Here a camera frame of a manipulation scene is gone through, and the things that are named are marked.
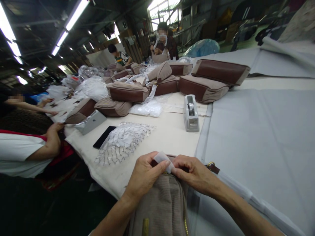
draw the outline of hand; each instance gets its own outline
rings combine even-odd
[[[179,155],[173,160],[173,164],[175,168],[172,169],[172,174],[185,181],[196,191],[212,198],[219,193],[223,182],[197,158]],[[188,168],[189,172],[180,169],[181,167]]]
[[[156,54],[156,55],[162,54],[162,50],[156,48],[156,49],[154,49],[154,54]]]
[[[155,151],[143,155],[136,161],[134,170],[124,193],[125,196],[130,198],[136,204],[141,200],[143,195],[152,188],[157,178],[171,163],[170,161],[162,161],[155,167],[152,167],[151,162],[157,153],[158,152]]]
[[[48,114],[52,114],[52,116],[57,115],[59,112],[58,111],[49,111],[47,112]]]
[[[59,131],[59,130],[62,130],[64,128],[64,124],[63,123],[60,123],[60,122],[57,122],[57,123],[53,123],[49,128],[48,128],[48,131],[49,130],[54,130],[54,131]]]

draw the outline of window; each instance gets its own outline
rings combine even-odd
[[[113,33],[113,34],[111,35],[111,39],[113,39],[113,38],[117,38],[117,39],[118,39],[118,42],[120,42],[120,43],[121,43],[120,38],[118,37],[118,35],[119,35],[119,31],[118,31],[117,25],[116,25],[116,23],[115,23],[115,22],[114,22],[114,24],[115,24],[115,33]]]
[[[151,5],[148,7],[149,15],[152,22],[160,23],[162,21],[166,22],[171,13],[180,0],[153,0]],[[179,9],[179,14],[174,12],[170,19],[167,21],[167,24],[170,25],[174,22],[181,20],[181,10]],[[153,31],[157,30],[158,25],[152,23]]]

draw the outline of white tissue paper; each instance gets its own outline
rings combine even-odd
[[[167,156],[164,152],[162,152],[162,151],[159,152],[158,154],[156,154],[156,156],[154,157],[154,160],[155,160],[157,163],[160,163],[160,162],[162,162],[162,161],[164,161],[164,160],[171,161],[171,160],[168,158],[168,156]],[[171,162],[170,165],[166,168],[166,172],[167,172],[168,174],[170,174],[170,173],[171,173],[171,170],[172,170],[173,168],[175,168],[175,167],[174,167],[173,163]]]

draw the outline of metal beam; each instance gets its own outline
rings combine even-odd
[[[42,21],[32,21],[32,22],[25,22],[25,23],[19,23],[19,24],[12,24],[11,27],[24,27],[26,25],[42,25],[42,24],[51,24],[55,22],[60,22],[60,20],[42,20]]]

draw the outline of dark hair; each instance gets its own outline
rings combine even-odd
[[[168,32],[168,26],[167,26],[167,23],[166,22],[161,22],[157,25],[158,29],[161,29],[161,30],[165,30],[166,32]]]
[[[109,50],[109,53],[114,53],[117,51],[117,48],[114,44],[110,44],[108,45],[108,50]]]

